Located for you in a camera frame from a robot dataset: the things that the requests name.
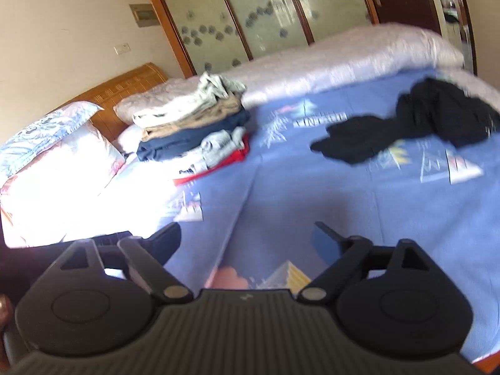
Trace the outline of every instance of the headboard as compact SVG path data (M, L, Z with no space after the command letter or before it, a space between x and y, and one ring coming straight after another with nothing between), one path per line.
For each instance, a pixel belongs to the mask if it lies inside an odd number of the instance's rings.
M152 63L146 63L137 69L93 87L67 101L63 106L79 100L91 101L100 105L104 110L97 112L92 117L92 124L112 142L127 128L127 125L114 113L113 107L132 94L143 93L166 81L167 77L160 68Z

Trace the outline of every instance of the light switch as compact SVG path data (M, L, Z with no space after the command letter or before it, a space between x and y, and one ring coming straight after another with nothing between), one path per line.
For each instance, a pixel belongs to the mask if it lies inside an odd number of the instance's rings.
M122 55L124 53L130 52L130 46L127 43L123 43L121 45L115 46L114 51L117 53L117 55Z

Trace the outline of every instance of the ribbed black surface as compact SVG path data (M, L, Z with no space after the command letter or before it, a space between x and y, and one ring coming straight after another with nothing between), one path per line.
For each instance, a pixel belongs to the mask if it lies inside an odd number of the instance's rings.
M453 375L479 374L459 356L399 362L352 343L320 307L288 291L206 290L166 307L153 327L118 351L59 358L32 353L9 373L23 375Z

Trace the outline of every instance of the red folded garment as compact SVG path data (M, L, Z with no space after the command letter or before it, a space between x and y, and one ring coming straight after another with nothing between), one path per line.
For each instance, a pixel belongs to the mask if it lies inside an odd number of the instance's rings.
M248 152L250 151L250 145L248 143L248 134L245 134L243 137L243 144L244 147L243 149L237 149L234 151L231 155L229 155L226 159L224 159L221 163L219 163L217 166L214 166L212 169L206 170L202 173L198 173L193 176L188 176L188 177L183 177L181 179L174 179L173 184L175 186L180 186L181 184L185 184L187 182L191 182L192 180L198 179L202 176L208 175L209 173L212 173L214 170L220 169L224 166L231 165L232 163L235 162L241 162L245 160L245 157L247 156Z

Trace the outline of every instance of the brown folded garment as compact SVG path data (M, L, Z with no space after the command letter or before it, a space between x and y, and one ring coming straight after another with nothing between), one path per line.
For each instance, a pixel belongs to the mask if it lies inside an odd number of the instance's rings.
M242 108L239 97L229 92L229 97L227 99L217 100L217 103L212 107L195 112L179 121L144 129L142 131L141 140L145 142L153 138L168 137L183 129L204 127L236 114Z

